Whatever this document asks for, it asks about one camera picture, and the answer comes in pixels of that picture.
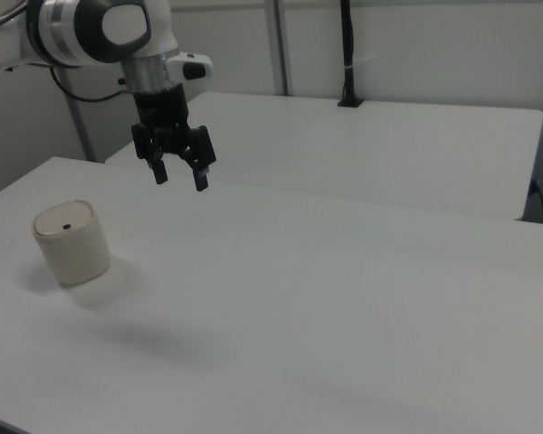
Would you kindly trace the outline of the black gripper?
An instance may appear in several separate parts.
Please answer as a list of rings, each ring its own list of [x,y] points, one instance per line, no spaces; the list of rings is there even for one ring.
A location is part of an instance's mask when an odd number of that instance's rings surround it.
[[[157,184],[168,180],[163,153],[179,156],[192,169],[195,189],[208,187],[209,165],[216,161],[207,127],[191,128],[183,84],[157,92],[133,94],[139,122],[131,127],[137,157],[145,160]]]

